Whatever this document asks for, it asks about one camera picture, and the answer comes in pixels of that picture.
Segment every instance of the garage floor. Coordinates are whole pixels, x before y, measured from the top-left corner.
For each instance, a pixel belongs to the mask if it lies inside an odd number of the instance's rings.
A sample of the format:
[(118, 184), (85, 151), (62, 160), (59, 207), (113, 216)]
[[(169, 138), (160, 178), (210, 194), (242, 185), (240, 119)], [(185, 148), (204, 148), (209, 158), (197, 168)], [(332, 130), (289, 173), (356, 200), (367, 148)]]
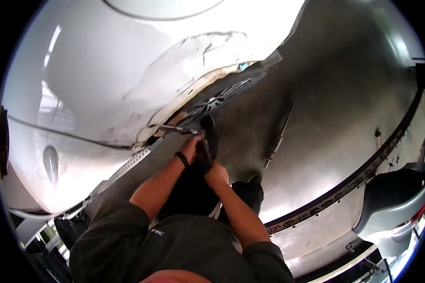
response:
[[(259, 84), (213, 113), (221, 138), (218, 159), (231, 181), (247, 180), (256, 171), (263, 174), (263, 222), (309, 203), (348, 177), (375, 153), (375, 130), (385, 141), (414, 97), (415, 74), (400, 65), (391, 37), (348, 3), (311, 0), (297, 31), (279, 47), (284, 59)], [(263, 169), (292, 102), (295, 108), (283, 143)], [(86, 212), (92, 216), (105, 196), (129, 198), (183, 140), (174, 133), (167, 136)], [(359, 206), (352, 209), (360, 213)], [(342, 227), (329, 242), (351, 228)]]

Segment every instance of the black pants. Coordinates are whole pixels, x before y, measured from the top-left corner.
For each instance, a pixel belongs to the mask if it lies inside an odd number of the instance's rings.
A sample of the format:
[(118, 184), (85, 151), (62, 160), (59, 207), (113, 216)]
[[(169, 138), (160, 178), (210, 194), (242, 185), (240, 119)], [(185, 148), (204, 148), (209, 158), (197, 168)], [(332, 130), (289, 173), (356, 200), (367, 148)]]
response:
[[(218, 150), (218, 136), (213, 129), (206, 131), (206, 139), (209, 144), (211, 157), (216, 159)], [(201, 161), (195, 161), (187, 167), (176, 181), (173, 190), (162, 209), (159, 212), (159, 220), (180, 213), (192, 215), (209, 215), (219, 198), (206, 184), (205, 166)], [(256, 213), (260, 213), (263, 201), (263, 188), (260, 184), (252, 182), (235, 182), (232, 184), (233, 191)], [(222, 207), (220, 221), (228, 222), (227, 214)]]

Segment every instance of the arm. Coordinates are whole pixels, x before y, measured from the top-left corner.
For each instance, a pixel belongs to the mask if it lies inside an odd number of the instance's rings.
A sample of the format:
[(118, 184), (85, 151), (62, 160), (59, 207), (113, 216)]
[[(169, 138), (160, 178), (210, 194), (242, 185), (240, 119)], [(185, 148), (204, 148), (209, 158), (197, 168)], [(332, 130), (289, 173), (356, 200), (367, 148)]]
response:
[[(189, 164), (192, 164), (195, 159), (195, 147), (199, 140), (201, 140), (201, 137), (193, 136), (187, 140), (180, 150)], [(143, 209), (151, 221), (167, 201), (183, 170), (183, 162), (179, 157), (174, 157), (162, 170), (141, 184), (132, 194), (129, 202)]]
[(230, 226), (243, 249), (257, 242), (271, 241), (258, 215), (228, 185), (228, 173), (223, 166), (215, 161), (205, 180), (222, 201)]

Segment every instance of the logo on shirt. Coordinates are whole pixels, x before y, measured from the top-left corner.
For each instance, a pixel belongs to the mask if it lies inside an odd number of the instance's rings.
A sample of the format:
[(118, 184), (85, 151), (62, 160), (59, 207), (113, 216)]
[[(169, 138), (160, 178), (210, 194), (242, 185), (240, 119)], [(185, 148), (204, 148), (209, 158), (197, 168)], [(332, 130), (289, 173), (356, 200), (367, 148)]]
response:
[(154, 233), (156, 233), (156, 234), (157, 234), (157, 235), (159, 235), (159, 236), (162, 236), (162, 235), (164, 235), (164, 234), (165, 234), (164, 232), (159, 231), (159, 230), (157, 230), (157, 229), (153, 229), (153, 230), (151, 230), (150, 232), (154, 232)]

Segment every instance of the wheel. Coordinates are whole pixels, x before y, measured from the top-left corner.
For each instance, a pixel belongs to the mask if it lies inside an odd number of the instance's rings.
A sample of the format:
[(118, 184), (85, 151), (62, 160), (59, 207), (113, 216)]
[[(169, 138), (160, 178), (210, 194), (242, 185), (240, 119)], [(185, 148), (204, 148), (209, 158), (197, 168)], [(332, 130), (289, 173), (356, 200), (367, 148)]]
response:
[(178, 125), (182, 126), (189, 124), (193, 120), (211, 113), (219, 106), (235, 97), (238, 93), (254, 86), (266, 75), (266, 73), (266, 69), (255, 64), (243, 72), (232, 73), (223, 79), (217, 80), (183, 106), (181, 111), (186, 113), (187, 116), (184, 117)]

